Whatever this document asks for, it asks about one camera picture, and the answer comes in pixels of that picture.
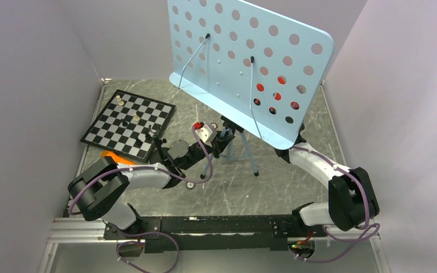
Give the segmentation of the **light blue music stand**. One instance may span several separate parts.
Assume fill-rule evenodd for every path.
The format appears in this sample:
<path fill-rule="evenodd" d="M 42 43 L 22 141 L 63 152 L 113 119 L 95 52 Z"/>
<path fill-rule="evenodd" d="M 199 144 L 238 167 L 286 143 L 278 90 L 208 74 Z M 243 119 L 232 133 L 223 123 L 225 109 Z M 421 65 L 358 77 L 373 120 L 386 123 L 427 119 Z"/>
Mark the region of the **light blue music stand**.
<path fill-rule="evenodd" d="M 326 31 L 245 1 L 168 1 L 169 81 L 268 145 L 294 145 L 335 49 Z M 285 75 L 298 111 L 252 105 L 261 80 Z"/>

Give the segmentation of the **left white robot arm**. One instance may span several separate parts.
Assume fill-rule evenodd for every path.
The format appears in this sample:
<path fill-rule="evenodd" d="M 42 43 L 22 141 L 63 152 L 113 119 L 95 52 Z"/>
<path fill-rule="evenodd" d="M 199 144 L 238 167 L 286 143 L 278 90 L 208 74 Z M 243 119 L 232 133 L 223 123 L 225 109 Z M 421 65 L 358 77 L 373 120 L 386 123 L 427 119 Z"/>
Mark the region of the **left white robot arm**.
<path fill-rule="evenodd" d="M 149 165 L 123 164 L 111 156 L 96 161 L 68 185 L 72 199 L 69 215 L 82 215 L 87 221 L 102 219 L 114 225 L 127 239 L 143 230 L 142 219 L 130 204 L 120 202 L 126 191 L 141 188 L 168 189 L 182 181 L 191 183 L 184 171 L 202 159 L 218 158 L 235 137 L 221 131 L 210 144 L 196 138 L 194 144 L 176 140 L 169 147 L 158 148 Z"/>

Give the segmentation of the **black microphone desk stand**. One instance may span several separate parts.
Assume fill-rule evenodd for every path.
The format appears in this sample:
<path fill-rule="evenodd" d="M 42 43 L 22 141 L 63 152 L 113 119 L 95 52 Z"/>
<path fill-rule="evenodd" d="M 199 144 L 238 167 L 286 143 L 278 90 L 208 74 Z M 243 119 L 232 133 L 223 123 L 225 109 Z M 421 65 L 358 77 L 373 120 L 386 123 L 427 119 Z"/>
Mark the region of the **black microphone desk stand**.
<path fill-rule="evenodd" d="M 167 142 L 166 139 L 160 139 L 157 131 L 154 130 L 152 128 L 152 126 L 149 126 L 148 137 L 150 137 L 150 139 L 152 139 L 154 147 L 155 147 L 155 151 L 153 151 L 150 154 L 149 163 L 150 164 L 161 163 L 164 166 L 170 166 L 171 162 L 167 156 L 167 151 L 165 151 L 162 147 L 162 145 Z"/>

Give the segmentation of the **red sheet music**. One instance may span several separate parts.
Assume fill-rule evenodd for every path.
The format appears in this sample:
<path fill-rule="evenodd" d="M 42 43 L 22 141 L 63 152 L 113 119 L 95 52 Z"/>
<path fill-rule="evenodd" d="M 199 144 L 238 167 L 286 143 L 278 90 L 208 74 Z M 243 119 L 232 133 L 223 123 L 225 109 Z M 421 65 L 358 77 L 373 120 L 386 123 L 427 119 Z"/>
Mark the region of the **red sheet music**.
<path fill-rule="evenodd" d="M 278 75 L 272 82 L 259 81 L 252 92 L 252 105 L 265 105 L 270 114 L 277 114 L 286 106 L 292 111 L 298 111 L 301 103 L 295 97 L 300 95 L 299 88 L 288 84 L 285 75 Z"/>

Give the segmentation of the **orange toy microphone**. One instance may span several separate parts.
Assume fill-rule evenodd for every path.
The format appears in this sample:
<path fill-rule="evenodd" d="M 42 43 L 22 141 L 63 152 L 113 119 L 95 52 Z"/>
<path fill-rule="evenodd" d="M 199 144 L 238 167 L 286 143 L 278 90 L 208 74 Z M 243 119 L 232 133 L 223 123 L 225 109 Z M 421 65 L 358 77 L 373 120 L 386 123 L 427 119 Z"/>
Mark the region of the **orange toy microphone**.
<path fill-rule="evenodd" d="M 121 164 L 127 164 L 127 165 L 136 165 L 135 162 L 132 162 L 126 158 L 123 158 L 119 155 L 117 155 L 116 153 L 114 153 L 113 151 L 103 151 L 100 155 L 100 157 L 111 157 L 116 163 L 121 163 Z"/>

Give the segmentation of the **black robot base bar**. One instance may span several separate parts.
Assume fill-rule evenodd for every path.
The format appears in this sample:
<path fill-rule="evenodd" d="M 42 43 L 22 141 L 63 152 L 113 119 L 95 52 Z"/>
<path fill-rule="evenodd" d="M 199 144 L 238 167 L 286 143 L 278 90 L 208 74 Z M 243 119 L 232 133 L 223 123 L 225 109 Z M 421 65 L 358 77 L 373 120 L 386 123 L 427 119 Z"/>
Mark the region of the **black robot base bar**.
<path fill-rule="evenodd" d="M 291 214 L 142 217 L 138 236 L 146 254 L 179 250 L 286 251 L 293 239 L 323 237 L 320 226 L 301 227 Z"/>

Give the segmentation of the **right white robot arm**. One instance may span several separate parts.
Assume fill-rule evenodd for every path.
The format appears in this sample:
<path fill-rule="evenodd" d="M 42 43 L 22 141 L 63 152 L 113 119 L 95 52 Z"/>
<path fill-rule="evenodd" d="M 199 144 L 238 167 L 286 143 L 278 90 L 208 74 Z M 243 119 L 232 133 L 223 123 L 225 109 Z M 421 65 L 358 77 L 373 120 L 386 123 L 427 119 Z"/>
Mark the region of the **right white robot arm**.
<path fill-rule="evenodd" d="M 335 226 L 342 231 L 365 230 L 380 212 L 368 172 L 333 161 L 313 148 L 299 134 L 294 145 L 286 150 L 275 149 L 286 163 L 299 167 L 325 187 L 328 201 L 309 203 L 292 211 L 292 231 L 307 235 L 315 226 Z"/>

